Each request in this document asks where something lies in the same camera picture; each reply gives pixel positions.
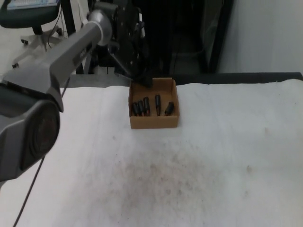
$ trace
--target open cardboard box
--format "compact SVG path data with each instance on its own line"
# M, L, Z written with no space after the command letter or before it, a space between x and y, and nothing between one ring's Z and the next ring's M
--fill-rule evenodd
M161 114L157 116L155 96L161 96ZM149 117L136 117L133 114L132 103L149 98L151 115ZM169 102L174 102L175 110L171 116L164 116ZM163 129L176 128L179 121L179 101L176 82L172 78L154 78L152 88L146 88L136 83L131 83L129 88L129 118L132 129Z

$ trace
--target floor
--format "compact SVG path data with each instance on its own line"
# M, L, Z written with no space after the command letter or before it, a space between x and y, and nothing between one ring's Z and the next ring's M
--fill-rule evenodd
M81 6L83 7L84 12L88 12L88 6L86 0L79 0ZM76 30L80 29L81 21L80 21L80 13L78 7L78 1L72 0L71 7L73 11L74 22L76 26ZM64 16L62 15L62 20L58 20L57 25L65 30L65 36L67 36L65 24L64 24ZM54 27L56 21L53 21L49 24L43 25L42 29L44 31L50 30ZM12 60L18 56L22 50L24 49L23 44L20 41L21 35L32 35L33 31L31 28L26 29L6 29L0 27L0 78L1 76L7 72L8 70L12 70ZM188 57L186 54L182 55L182 46L178 47L180 44L180 40L182 43L190 43L190 40L187 40L186 37L176 36L174 39L174 50L179 49L178 59L175 63L176 53L173 54L173 60L171 63L171 73L176 74L199 74L199 66L197 59L193 57ZM36 50L37 57L44 54L42 49ZM29 56L23 61L19 62L20 67L23 65L33 61L36 57ZM107 74L107 69L99 68L95 70L96 74L105 75Z

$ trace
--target white cloth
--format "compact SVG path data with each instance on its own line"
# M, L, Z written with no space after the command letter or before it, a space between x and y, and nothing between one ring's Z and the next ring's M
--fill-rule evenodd
M303 226L303 83L178 87L132 130L128 88L70 88L19 227Z
M19 178L7 181L0 189L0 226L13 226L20 212L40 161Z

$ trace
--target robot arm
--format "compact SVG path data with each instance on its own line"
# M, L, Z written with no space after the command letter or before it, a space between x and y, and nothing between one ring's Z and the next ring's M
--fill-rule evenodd
M63 112L60 84L97 44L115 49L111 55L125 69L126 76L142 78L138 73L141 70L133 70L136 64L124 67L129 63L119 57L120 38L116 34L120 31L116 21L123 24L121 18L109 19L104 11L95 10L79 32L41 59L4 75L0 83L0 187L19 177L51 150L59 134L59 112ZM140 57L135 51L131 55Z

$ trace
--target black frame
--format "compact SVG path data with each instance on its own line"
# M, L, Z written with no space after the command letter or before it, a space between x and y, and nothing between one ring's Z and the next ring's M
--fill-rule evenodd
M233 7L234 0L224 0L224 5L221 8L219 21L218 21L218 28L216 31L215 39L214 39L214 45L212 49L212 54L210 61L207 62L205 51L202 52L201 55L198 57L199 61L199 67L201 73L216 73L217 68L219 65L219 61L221 58L221 52L224 46L225 36L228 29L228 24L230 21L231 13L232 13L232 7ZM197 12L197 20L202 21L203 12L204 12L204 1L197 0L197 8L200 10ZM203 49L203 40L200 37L200 28L201 28L201 22L198 22L196 24L196 28L199 31L198 34L198 40L197 40L197 49L202 50Z

